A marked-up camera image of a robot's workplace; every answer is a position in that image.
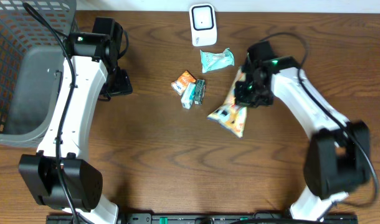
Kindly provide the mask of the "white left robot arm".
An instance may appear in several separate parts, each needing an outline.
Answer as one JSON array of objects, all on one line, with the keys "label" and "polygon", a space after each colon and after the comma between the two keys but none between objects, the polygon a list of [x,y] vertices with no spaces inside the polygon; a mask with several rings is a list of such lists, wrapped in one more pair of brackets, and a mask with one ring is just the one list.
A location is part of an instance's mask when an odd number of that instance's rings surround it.
[{"label": "white left robot arm", "polygon": [[125,31],[72,33],[65,41],[62,83],[52,119],[34,155],[19,173],[34,200],[71,214],[72,223],[119,223],[118,205],[103,194],[102,173],[88,162],[88,137],[99,96],[105,101],[133,89],[117,61]]}]

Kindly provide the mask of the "teal snack packet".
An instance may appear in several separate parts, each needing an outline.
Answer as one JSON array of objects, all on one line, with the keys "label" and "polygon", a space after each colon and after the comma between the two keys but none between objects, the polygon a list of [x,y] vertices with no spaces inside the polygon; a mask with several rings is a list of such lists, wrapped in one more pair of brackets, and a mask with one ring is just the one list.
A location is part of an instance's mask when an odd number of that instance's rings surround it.
[{"label": "teal snack packet", "polygon": [[222,53],[215,54],[200,50],[202,73],[218,70],[228,66],[234,66],[234,55],[230,48],[226,48]]}]

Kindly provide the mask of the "orange small snack box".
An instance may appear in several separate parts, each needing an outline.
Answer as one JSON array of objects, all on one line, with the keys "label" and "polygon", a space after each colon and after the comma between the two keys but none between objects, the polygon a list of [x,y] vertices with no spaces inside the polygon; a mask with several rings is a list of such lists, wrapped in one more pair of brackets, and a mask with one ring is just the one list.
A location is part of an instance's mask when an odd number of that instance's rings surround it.
[{"label": "orange small snack box", "polygon": [[173,90],[178,94],[178,95],[182,95],[184,93],[184,91],[186,90],[186,88],[188,87],[188,85],[190,83],[195,83],[196,82],[196,78],[189,72],[189,71],[185,71],[183,72],[177,80],[173,81],[171,83],[171,86],[173,88]]}]

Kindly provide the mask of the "light teal small box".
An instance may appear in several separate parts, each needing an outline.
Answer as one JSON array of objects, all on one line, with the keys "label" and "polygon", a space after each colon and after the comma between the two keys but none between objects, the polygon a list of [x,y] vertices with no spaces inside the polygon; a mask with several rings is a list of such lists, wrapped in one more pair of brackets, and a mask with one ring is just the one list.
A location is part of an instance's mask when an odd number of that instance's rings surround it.
[{"label": "light teal small box", "polygon": [[194,93],[196,89],[195,83],[190,83],[186,90],[184,91],[182,98],[181,98],[181,104],[183,108],[190,109],[193,102],[194,102]]}]

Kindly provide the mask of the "dark green small box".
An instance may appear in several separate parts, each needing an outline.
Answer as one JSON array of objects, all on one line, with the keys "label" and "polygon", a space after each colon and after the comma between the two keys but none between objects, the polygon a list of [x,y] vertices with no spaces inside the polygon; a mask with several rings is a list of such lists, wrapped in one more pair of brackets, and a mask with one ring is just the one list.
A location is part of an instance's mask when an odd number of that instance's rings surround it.
[{"label": "dark green small box", "polygon": [[204,94],[205,94],[205,89],[206,89],[206,81],[205,80],[197,80],[196,82],[196,89],[194,92],[194,102],[197,105],[201,105]]}]

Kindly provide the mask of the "colourful snack chip bag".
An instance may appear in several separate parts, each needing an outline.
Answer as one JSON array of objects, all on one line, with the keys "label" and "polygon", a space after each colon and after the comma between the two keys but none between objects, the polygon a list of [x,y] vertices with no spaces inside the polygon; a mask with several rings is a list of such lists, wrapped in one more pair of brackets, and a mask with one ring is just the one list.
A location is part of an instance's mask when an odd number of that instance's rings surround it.
[{"label": "colourful snack chip bag", "polygon": [[229,130],[238,138],[243,137],[247,108],[236,105],[234,93],[236,82],[244,80],[245,73],[239,67],[223,104],[207,116],[209,120],[219,123],[223,128]]}]

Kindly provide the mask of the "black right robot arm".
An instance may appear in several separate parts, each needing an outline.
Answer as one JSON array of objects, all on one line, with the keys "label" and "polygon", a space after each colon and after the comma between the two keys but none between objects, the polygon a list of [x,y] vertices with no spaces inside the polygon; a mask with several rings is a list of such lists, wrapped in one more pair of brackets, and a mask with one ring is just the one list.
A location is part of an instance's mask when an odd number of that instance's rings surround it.
[{"label": "black right robot arm", "polygon": [[247,58],[235,84],[235,102],[246,107],[281,100],[309,138],[303,176],[306,187],[288,212],[292,219],[323,222],[325,215],[369,180],[370,134],[362,121],[336,111],[308,80],[293,57]]}]

